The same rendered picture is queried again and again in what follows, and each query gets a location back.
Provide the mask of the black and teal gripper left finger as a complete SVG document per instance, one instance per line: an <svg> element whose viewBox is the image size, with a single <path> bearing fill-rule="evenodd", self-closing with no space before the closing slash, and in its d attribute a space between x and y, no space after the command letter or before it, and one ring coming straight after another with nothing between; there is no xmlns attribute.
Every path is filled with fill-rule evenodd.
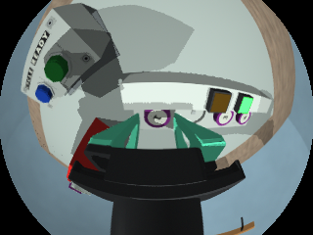
<svg viewBox="0 0 313 235"><path fill-rule="evenodd" d="M91 143L99 145L108 145L116 148L124 148L124 141L131 133L126 148L137 149L139 129L140 129L140 117L139 114L136 114L117 125L114 125L102 132L93 135L89 140L88 144Z"/></svg>

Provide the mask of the red tube rack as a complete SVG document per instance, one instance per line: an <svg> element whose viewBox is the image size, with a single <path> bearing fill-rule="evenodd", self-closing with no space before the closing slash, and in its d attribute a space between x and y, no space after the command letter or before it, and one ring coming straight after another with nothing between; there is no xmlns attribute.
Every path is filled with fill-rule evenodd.
<svg viewBox="0 0 313 235"><path fill-rule="evenodd" d="M87 159L87 157L84 155L84 150L91 139L91 137L99 132L102 132L103 130L108 129L109 127L104 124L102 121L100 121L98 118L95 118L88 130L86 131L85 135L83 136L81 142L79 143L68 167L67 171L67 178L70 174L71 168L73 166L74 161L79 161L84 167L91 168L97 170L93 164Z"/></svg>

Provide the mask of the pale grey flat mat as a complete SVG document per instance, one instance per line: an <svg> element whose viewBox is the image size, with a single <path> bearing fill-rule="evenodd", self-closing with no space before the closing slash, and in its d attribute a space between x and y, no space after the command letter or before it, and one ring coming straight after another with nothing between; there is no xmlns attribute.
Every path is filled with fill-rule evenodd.
<svg viewBox="0 0 313 235"><path fill-rule="evenodd" d="M49 151L67 166L95 118L112 127L134 116L133 110L123 108L119 85L133 72L214 76L255 87L272 99L267 114L252 112L246 126L208 128L226 142L216 161L273 115L268 51L241 0L73 0L70 4L74 3L98 11L120 56L70 96L65 93L53 111L40 105Z"/></svg>

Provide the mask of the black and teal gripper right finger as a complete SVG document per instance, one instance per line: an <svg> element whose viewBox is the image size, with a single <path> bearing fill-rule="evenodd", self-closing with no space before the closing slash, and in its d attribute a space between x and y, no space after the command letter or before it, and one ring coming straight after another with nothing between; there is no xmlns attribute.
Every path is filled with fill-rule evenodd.
<svg viewBox="0 0 313 235"><path fill-rule="evenodd" d="M191 122L176 113L174 114L173 123L176 148L188 148L183 137L184 133L190 142L189 148L201 149L205 163L215 161L226 146L222 135Z"/></svg>

